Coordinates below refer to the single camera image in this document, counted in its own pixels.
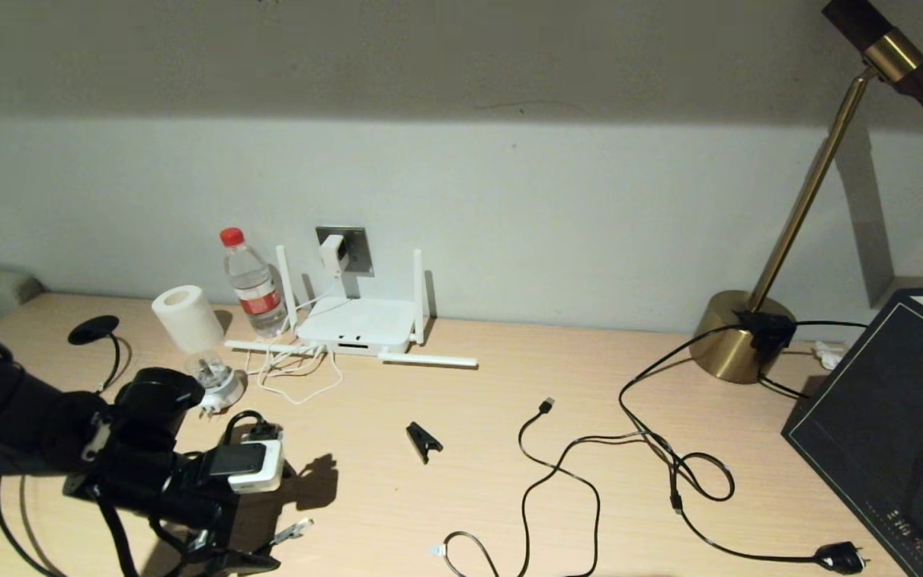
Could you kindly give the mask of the white power adapter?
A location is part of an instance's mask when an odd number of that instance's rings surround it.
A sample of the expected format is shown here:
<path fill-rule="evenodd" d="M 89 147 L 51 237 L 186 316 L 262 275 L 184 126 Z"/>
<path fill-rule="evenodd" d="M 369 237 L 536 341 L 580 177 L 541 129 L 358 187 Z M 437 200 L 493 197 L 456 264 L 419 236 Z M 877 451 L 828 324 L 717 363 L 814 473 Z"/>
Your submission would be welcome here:
<path fill-rule="evenodd" d="M 320 244 L 320 259 L 324 270 L 334 278 L 340 278 L 347 270 L 349 254 L 343 234 L 329 234 Z"/>

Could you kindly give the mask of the grey white plug night light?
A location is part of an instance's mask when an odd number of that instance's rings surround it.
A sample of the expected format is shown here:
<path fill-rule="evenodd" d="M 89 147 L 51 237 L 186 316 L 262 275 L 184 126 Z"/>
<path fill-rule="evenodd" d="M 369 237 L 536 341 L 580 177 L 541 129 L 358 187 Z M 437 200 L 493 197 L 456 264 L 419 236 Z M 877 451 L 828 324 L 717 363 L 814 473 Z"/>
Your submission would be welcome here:
<path fill-rule="evenodd" d="M 233 368 L 214 349 L 187 357 L 183 368 L 203 388 L 199 418 L 212 418 L 227 412 L 240 401 L 247 387 L 245 370 Z"/>

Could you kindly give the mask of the white router with antennas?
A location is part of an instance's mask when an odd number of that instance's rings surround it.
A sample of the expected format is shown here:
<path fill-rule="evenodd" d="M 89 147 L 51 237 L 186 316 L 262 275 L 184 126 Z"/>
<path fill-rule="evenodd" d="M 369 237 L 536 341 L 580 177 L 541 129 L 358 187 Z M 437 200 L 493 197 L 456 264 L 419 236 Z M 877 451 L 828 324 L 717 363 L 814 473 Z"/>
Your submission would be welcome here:
<path fill-rule="evenodd" d="M 447 366 L 476 369 L 473 357 L 439 357 L 410 352 L 425 344 L 429 320 L 424 256 L 413 251 L 413 299 L 320 298 L 310 314 L 294 328 L 296 342 L 277 344 L 227 340 L 231 349 L 305 355 L 323 350 L 333 354 L 375 357 L 385 364 Z"/>

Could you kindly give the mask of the white paper roll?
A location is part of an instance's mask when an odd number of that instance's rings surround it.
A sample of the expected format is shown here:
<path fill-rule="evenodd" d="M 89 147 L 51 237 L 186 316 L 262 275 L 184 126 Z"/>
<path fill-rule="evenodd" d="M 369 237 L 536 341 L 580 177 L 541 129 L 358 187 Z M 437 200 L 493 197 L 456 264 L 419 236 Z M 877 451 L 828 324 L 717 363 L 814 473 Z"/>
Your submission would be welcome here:
<path fill-rule="evenodd" d="M 200 286 L 170 288 L 153 300 L 151 310 L 184 353 L 216 349 L 224 343 L 226 332 Z"/>

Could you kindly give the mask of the black plastic clip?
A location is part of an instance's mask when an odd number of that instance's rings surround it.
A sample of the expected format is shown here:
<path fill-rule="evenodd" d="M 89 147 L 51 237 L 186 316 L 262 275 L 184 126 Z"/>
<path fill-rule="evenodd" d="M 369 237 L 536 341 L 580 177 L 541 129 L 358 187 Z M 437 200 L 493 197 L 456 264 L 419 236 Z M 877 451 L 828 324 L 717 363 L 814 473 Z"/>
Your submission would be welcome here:
<path fill-rule="evenodd" d="M 420 457 L 422 464 L 429 463 L 429 453 L 432 452 L 443 452 L 444 446 L 439 439 L 436 439 L 435 436 L 429 433 L 428 430 L 425 430 L 417 422 L 410 422 L 405 427 L 406 434 L 413 443 L 413 448 L 417 452 L 418 457 Z"/>

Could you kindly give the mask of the clear water bottle red cap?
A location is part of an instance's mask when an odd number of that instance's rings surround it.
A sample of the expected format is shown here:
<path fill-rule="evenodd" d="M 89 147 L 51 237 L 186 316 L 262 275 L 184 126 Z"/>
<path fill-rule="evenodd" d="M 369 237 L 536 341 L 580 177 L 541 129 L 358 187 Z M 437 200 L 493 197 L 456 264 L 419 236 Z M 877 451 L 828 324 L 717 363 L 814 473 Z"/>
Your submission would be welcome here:
<path fill-rule="evenodd" d="M 246 241 L 240 228 L 224 228 L 219 238 L 224 246 L 224 275 L 249 324 L 260 337 L 278 337 L 286 331 L 287 306 L 270 264 Z"/>

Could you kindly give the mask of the brass desk lamp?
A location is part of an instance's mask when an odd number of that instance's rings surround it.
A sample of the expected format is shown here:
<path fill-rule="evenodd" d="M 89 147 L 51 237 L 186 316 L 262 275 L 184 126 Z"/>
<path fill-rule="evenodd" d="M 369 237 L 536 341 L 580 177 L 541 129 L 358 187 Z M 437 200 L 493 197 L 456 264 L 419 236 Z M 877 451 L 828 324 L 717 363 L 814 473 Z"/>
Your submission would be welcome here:
<path fill-rule="evenodd" d="M 754 350 L 750 345 L 750 333 L 737 320 L 736 311 L 787 314 L 798 322 L 797 328 L 801 325 L 801 321 L 770 293 L 869 85 L 874 82 L 888 85 L 923 109 L 923 52 L 871 0 L 828 0 L 823 15 L 856 48 L 861 56 L 862 70 L 846 89 L 827 138 L 817 151 L 754 288 L 715 293 L 704 307 L 695 336 L 688 345 L 690 357 L 701 369 L 725 382 L 754 384 L 761 381 L 783 352 L 766 354 Z"/>

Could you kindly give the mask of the black box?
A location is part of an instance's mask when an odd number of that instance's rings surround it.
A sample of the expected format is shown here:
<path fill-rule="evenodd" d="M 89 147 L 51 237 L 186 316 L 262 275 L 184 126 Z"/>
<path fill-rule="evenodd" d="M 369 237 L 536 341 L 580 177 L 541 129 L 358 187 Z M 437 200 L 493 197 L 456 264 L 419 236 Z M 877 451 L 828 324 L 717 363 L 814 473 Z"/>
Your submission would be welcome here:
<path fill-rule="evenodd" d="M 894 293 L 783 435 L 908 577 L 923 577 L 923 289 Z"/>

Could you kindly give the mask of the grey wall socket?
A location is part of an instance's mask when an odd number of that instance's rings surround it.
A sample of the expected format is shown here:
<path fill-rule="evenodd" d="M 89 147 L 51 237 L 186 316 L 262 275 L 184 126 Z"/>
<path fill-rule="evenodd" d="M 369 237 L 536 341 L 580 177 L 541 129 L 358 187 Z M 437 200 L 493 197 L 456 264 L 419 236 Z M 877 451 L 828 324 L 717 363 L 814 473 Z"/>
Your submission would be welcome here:
<path fill-rule="evenodd" d="M 373 256 L 369 249 L 369 238 L 362 227 L 318 226 L 316 227 L 319 244 L 329 234 L 343 234 L 347 244 L 349 262 L 345 272 L 365 275 L 373 274 Z"/>

